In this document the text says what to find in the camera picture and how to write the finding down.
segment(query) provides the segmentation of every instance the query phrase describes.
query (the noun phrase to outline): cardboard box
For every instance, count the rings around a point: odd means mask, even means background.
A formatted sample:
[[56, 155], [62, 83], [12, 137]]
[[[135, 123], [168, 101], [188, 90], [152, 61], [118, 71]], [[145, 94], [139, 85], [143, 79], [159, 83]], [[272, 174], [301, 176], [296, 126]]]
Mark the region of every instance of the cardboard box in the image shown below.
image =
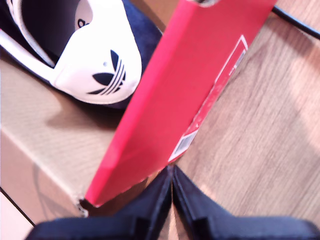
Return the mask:
[[181, 0], [168, 24], [176, 1], [136, 0], [168, 27], [125, 113], [72, 99], [1, 52], [1, 187], [38, 223], [81, 216], [80, 199], [100, 207], [177, 159], [274, 3]]

